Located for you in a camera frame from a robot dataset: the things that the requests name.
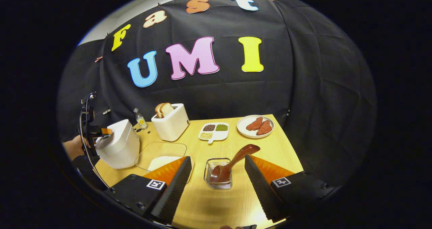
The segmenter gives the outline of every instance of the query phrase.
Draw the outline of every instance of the letter m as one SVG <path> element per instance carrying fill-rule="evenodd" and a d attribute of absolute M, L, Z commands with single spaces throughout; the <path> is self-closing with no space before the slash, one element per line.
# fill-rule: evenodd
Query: letter m
<path fill-rule="evenodd" d="M 207 75 L 218 72 L 219 66 L 216 65 L 213 58 L 213 41 L 214 38 L 211 36 L 199 38 L 196 40 L 191 53 L 189 53 L 181 44 L 174 44 L 167 47 L 165 51 L 170 54 L 172 62 L 171 79 L 179 80 L 186 76 L 186 73 L 182 71 L 182 66 L 189 75 L 193 75 L 198 60 L 199 74 Z"/>

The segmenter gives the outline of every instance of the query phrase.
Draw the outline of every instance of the glass bottle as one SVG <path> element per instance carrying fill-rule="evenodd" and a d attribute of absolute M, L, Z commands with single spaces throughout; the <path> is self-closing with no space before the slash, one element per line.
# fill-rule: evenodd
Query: glass bottle
<path fill-rule="evenodd" d="M 137 108 L 134 109 L 134 113 L 135 113 L 135 119 L 138 122 L 139 127 L 142 129 L 146 129 L 148 127 L 147 123 L 145 122 L 144 117 L 138 112 Z"/>

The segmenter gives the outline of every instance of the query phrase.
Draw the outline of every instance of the wooden spoon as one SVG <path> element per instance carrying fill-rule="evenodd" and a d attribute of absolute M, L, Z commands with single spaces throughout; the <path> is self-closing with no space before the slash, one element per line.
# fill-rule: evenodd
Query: wooden spoon
<path fill-rule="evenodd" d="M 241 148 L 237 154 L 234 156 L 234 158 L 231 160 L 230 163 L 228 163 L 225 166 L 216 166 L 211 175 L 210 175 L 210 183 L 223 183 L 228 182 L 230 180 L 230 172 L 232 167 L 244 159 L 246 155 L 251 155 L 257 151 L 259 151 L 261 148 L 259 146 L 248 144 Z"/>

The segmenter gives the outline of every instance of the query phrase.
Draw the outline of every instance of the wooden table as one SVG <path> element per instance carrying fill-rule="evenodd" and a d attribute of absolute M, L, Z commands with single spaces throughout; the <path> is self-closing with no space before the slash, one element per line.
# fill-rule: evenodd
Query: wooden table
<path fill-rule="evenodd" d="M 228 157 L 230 159 L 237 151 L 247 145 L 255 144 L 261 150 L 256 157 L 267 160 L 294 173 L 303 171 L 300 161 L 279 123 L 273 115 L 265 115 L 273 120 L 273 132 L 261 139 L 242 136 L 237 130 L 237 122 L 241 119 L 227 118 L 214 120 L 191 120 L 182 136 L 173 143 L 187 146 L 188 153 L 194 161 L 190 181 L 186 184 L 182 198 L 179 201 L 172 225 L 179 229 L 219 229 L 222 225 L 236 226 L 257 225 L 257 229 L 271 227 L 278 223 L 267 220 L 252 183 L 244 169 L 244 160 L 233 167 L 233 186 L 231 189 L 216 190 L 210 188 L 203 180 L 204 168 L 209 158 Z M 229 124 L 228 138 L 222 141 L 200 140 L 198 134 L 205 123 L 225 122 Z M 150 142 L 166 142 L 159 138 L 153 124 L 147 122 L 148 128 L 138 132 L 140 151 Z M 126 169 L 113 169 L 104 161 L 96 164 L 99 174 L 108 184 L 113 186 L 129 174 L 145 175 L 146 170 L 137 166 Z"/>

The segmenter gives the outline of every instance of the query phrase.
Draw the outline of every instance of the beans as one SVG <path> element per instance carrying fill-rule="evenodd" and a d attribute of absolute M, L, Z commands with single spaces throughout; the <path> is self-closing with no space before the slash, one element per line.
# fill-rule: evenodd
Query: beans
<path fill-rule="evenodd" d="M 218 124 L 216 127 L 216 131 L 227 131 L 228 130 L 228 126 L 226 126 L 225 124 Z"/>
<path fill-rule="evenodd" d="M 206 125 L 203 129 L 203 131 L 213 131 L 215 129 L 215 125 L 214 124 L 209 124 Z"/>
<path fill-rule="evenodd" d="M 203 138 L 203 139 L 211 139 L 212 136 L 213 136 L 213 133 L 205 133 L 205 132 L 202 132 L 201 135 L 200 135 L 199 137 L 200 137 L 200 138 Z"/>

